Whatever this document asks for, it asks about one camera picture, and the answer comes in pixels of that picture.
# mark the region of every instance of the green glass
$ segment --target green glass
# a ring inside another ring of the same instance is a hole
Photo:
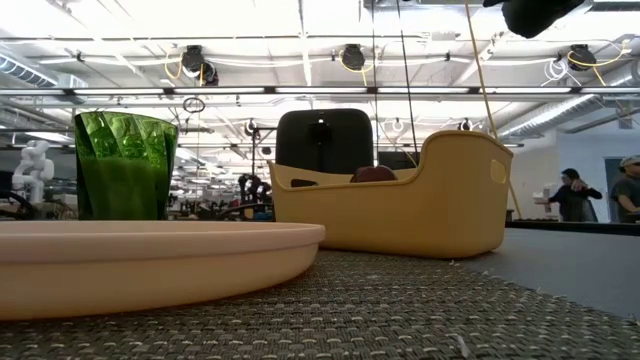
[[[165,219],[177,127],[116,112],[74,122],[80,220]]]

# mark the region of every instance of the cap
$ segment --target cap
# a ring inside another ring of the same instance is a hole
[[[622,159],[622,161],[620,162],[620,171],[624,172],[625,166],[629,166],[635,163],[640,163],[640,155],[632,155]]]

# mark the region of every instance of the woven placemat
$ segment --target woven placemat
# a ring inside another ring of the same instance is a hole
[[[640,326],[458,263],[335,251],[209,304],[0,323],[2,360],[316,358],[640,359]]]

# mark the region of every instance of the white robot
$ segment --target white robot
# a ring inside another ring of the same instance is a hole
[[[53,179],[53,161],[46,158],[47,150],[49,150],[48,142],[29,141],[27,147],[22,149],[20,165],[12,177],[13,191],[26,198],[27,190],[29,190],[28,200],[34,205],[43,201],[44,182]],[[29,168],[33,168],[31,173],[23,175]]]

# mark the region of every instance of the person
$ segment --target person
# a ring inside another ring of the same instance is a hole
[[[560,204],[562,221],[598,222],[589,197],[600,200],[602,194],[582,181],[576,169],[564,170],[561,179],[562,186],[549,198],[549,203]]]
[[[640,220],[640,155],[620,162],[622,177],[611,189],[611,199],[617,204],[618,221],[634,224]]]

